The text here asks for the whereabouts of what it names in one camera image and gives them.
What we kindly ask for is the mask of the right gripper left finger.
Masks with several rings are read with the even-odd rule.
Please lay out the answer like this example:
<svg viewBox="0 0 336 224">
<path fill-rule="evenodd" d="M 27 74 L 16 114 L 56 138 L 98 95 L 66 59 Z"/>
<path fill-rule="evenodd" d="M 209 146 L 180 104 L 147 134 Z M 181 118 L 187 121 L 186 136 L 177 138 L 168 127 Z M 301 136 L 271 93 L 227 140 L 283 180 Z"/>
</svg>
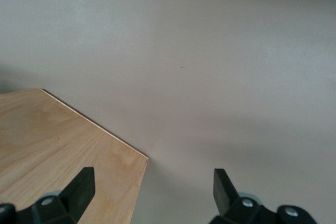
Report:
<svg viewBox="0 0 336 224">
<path fill-rule="evenodd" d="M 93 167 L 84 167 L 62 190 L 49 192 L 18 211 L 1 203 L 1 223 L 78 223 L 95 192 Z"/>
</svg>

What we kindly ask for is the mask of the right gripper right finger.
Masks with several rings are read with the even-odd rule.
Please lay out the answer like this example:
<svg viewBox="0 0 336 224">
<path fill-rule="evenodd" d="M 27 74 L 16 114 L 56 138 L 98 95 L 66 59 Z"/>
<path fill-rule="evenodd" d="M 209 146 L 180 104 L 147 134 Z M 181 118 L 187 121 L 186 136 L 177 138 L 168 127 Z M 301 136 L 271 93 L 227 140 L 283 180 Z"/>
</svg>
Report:
<svg viewBox="0 0 336 224">
<path fill-rule="evenodd" d="M 224 169 L 214 169 L 213 196 L 219 212 L 210 223 L 315 223 L 298 206 L 281 205 L 276 212 L 267 209 L 258 197 L 238 193 Z"/>
</svg>

